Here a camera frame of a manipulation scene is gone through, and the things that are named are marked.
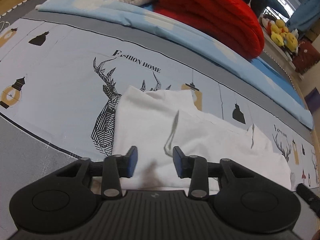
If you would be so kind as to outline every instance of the yellow plush toy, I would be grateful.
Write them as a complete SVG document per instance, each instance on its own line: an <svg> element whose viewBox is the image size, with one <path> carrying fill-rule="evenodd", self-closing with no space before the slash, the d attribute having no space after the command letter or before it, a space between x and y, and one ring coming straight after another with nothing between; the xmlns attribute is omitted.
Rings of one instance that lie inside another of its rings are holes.
<svg viewBox="0 0 320 240"><path fill-rule="evenodd" d="M284 44L291 52L295 52L298 46L298 40L293 33L287 33Z"/></svg>
<svg viewBox="0 0 320 240"><path fill-rule="evenodd" d="M282 33L288 33L288 32L289 32L289 29L288 29L287 26L284 26L283 28L280 28L280 31L281 31Z"/></svg>
<svg viewBox="0 0 320 240"><path fill-rule="evenodd" d="M281 35L279 33L272 32L271 39L277 46L279 46L279 47L284 46L283 38L281 37Z"/></svg>
<svg viewBox="0 0 320 240"><path fill-rule="evenodd" d="M278 28L283 28L285 26L285 22L283 20L276 20L276 25Z"/></svg>
<svg viewBox="0 0 320 240"><path fill-rule="evenodd" d="M272 24L270 29L271 29L271 33L274 32L274 33L280 34L280 29L276 24Z"/></svg>

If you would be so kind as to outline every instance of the red blanket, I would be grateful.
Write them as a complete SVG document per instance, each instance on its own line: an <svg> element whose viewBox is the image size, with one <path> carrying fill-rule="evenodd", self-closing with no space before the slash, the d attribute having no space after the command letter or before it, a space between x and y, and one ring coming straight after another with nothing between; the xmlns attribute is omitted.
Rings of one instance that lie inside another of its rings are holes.
<svg viewBox="0 0 320 240"><path fill-rule="evenodd" d="M213 36L248 60L263 50L257 17L242 0L159 0L154 11Z"/></svg>

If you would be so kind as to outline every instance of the light bulb illustration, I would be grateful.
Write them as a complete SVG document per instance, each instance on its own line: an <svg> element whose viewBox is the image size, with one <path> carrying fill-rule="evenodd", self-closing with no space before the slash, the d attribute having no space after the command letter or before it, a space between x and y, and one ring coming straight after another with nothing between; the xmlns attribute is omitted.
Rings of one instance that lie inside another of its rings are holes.
<svg viewBox="0 0 320 240"><path fill-rule="evenodd" d="M294 140L292 140L292 148L293 148L295 163L296 163L296 165L299 165L299 156L298 156L298 151L297 151L297 145L294 142Z"/></svg>
<svg viewBox="0 0 320 240"><path fill-rule="evenodd" d="M5 88L0 97L0 106L7 109L10 106L15 105L21 98L21 88L25 84L24 77L17 79L16 82L7 88Z"/></svg>
<svg viewBox="0 0 320 240"><path fill-rule="evenodd" d="M193 103L198 110L202 111L202 92L198 88L196 88L193 83L183 84L181 86L181 90L191 90Z"/></svg>
<svg viewBox="0 0 320 240"><path fill-rule="evenodd" d="M302 179L303 184L304 184L304 180L305 180L306 178L307 178L307 177L306 177L305 174L304 174L304 170L302 169L301 179Z"/></svg>
<svg viewBox="0 0 320 240"><path fill-rule="evenodd" d="M1 36L0 38L0 48L9 40L11 39L17 32L17 28L16 29L10 29L7 30L7 32Z"/></svg>

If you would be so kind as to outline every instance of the geometric deer illustration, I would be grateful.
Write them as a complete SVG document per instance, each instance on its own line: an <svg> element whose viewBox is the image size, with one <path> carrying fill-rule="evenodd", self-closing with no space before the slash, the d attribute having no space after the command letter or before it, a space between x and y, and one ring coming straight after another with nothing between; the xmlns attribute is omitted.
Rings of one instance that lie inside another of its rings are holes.
<svg viewBox="0 0 320 240"><path fill-rule="evenodd" d="M93 140L93 143L97 150L107 156L110 156L112 154L112 147L113 147L113 136L114 136L114 130L115 130L115 117L116 117L116 108L119 102L119 99L121 98L121 94L118 94L115 85L116 83L111 78L111 75L115 71L116 68L110 70L107 75L104 74L105 68L103 68L104 64L106 62L115 60L108 59L100 63L100 65L96 66L96 58L94 58L93 61L93 69L94 71L99 75L99 77L106 83L103 85L103 92L107 95L109 98L106 105L100 112L95 126L93 128L91 138ZM154 88L151 88L151 91L156 91L161 89L161 83L156 78L156 75L153 73L157 85ZM145 91L146 84L145 81L142 83L141 91Z"/></svg>
<svg viewBox="0 0 320 240"><path fill-rule="evenodd" d="M288 162L289 161L289 155L291 153L291 144L289 144L289 142L287 140L289 148L287 147L287 151L285 152L284 149L282 148L282 143L280 142L280 145L279 145L279 143L277 141L278 133L277 133L276 137L274 137L273 134L272 134L272 137L273 137L273 140L276 143L276 146L278 147L278 149L280 150L280 152L284 156L285 160Z"/></svg>
<svg viewBox="0 0 320 240"><path fill-rule="evenodd" d="M316 183L318 184L318 165L317 165L317 158L316 158L316 154L311 151L312 153L312 163L313 163L313 167L315 169L315 173L316 173Z"/></svg>

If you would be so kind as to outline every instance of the pendant lamp illustration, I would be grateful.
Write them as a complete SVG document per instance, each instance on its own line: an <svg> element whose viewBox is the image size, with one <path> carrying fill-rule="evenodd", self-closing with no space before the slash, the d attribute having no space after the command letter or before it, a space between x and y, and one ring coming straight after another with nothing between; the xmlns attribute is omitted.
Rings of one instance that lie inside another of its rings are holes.
<svg viewBox="0 0 320 240"><path fill-rule="evenodd" d="M195 87L194 83L183 84L181 86L181 90L191 90L193 103L199 111L202 111L202 92L198 88Z"/></svg>
<svg viewBox="0 0 320 240"><path fill-rule="evenodd" d="M21 97L21 88L25 84L24 77L17 79L16 82L5 88L0 97L0 106L7 109L19 102Z"/></svg>
<svg viewBox="0 0 320 240"><path fill-rule="evenodd" d="M238 104L235 104L235 109L232 112L232 118L237 120L238 122L244 123L245 124L245 119L243 113L240 111L240 107Z"/></svg>
<svg viewBox="0 0 320 240"><path fill-rule="evenodd" d="M292 140L292 148L293 148L293 153L294 153L294 161L295 161L296 165L299 165L299 156L298 156L298 151L297 151L297 145L294 142L294 140Z"/></svg>
<svg viewBox="0 0 320 240"><path fill-rule="evenodd" d="M304 180L305 180L306 178L307 178L307 177L304 175L304 170L302 169L301 179L302 179L303 184L304 184Z"/></svg>
<svg viewBox="0 0 320 240"><path fill-rule="evenodd" d="M8 30L4 35L0 38L0 48L9 40L11 39L17 32L17 28Z"/></svg>
<svg viewBox="0 0 320 240"><path fill-rule="evenodd" d="M30 40L29 43L33 45L41 46L45 42L46 35L48 34L49 32L42 33L41 35L36 36L32 40Z"/></svg>

